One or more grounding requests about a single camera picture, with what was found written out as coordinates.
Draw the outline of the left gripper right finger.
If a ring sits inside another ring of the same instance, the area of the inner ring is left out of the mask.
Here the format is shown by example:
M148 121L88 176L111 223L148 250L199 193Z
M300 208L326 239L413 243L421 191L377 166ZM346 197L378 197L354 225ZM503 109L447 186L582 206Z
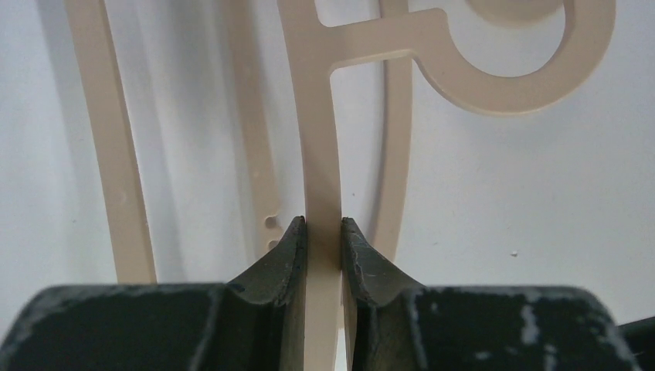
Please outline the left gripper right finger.
M638 370L606 307L569 286L427 286L341 222L351 370Z

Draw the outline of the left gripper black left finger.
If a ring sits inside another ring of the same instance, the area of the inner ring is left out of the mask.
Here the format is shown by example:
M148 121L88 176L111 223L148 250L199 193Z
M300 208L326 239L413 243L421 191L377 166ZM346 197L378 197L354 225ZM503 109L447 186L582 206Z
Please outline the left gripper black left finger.
M301 370L307 225L226 283L62 285L20 311L3 370Z

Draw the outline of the beige hanger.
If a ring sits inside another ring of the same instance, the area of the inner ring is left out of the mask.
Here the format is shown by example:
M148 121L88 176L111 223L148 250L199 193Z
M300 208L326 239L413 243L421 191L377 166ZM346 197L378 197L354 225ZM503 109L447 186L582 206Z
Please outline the beige hanger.
M107 8L102 1L68 1L69 27L86 98L107 210L117 280L157 280L132 130L127 114ZM441 9L410 12L404 1L383 1L379 19L326 26L312 1L277 4L294 89L309 220L310 321L304 327L307 370L334 368L341 306L341 180L331 95L331 73L341 67L385 62L385 114L411 120L412 68L452 104L468 111L526 114L547 107L579 87L609 45L614 1L479 1L478 15L502 22L536 22L565 11L562 40L550 60L519 77L479 70L456 48Z
M529 26L553 15L560 1L472 1L470 7L488 22L502 26ZM263 95L260 58L248 1L220 3L232 54L239 126L253 201L256 249L260 256L274 248L283 235L277 222L280 194L273 170ZM412 61L384 62L384 134L382 163L372 219L370 242L389 260L395 259L406 199L412 128Z

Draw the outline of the beige hanger bottom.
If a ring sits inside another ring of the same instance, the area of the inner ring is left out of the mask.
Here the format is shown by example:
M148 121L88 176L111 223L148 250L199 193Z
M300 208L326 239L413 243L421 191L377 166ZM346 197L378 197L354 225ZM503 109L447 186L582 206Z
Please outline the beige hanger bottom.
M472 1L470 7L488 22L502 26L529 26L553 15L560 1ZM260 58L248 1L220 3L232 54L239 126L253 201L256 249L260 256L274 248L283 235L277 222L280 194L273 170L263 95ZM412 128L412 61L384 62L384 134L382 163L372 219L370 242L389 260L395 259L406 199Z

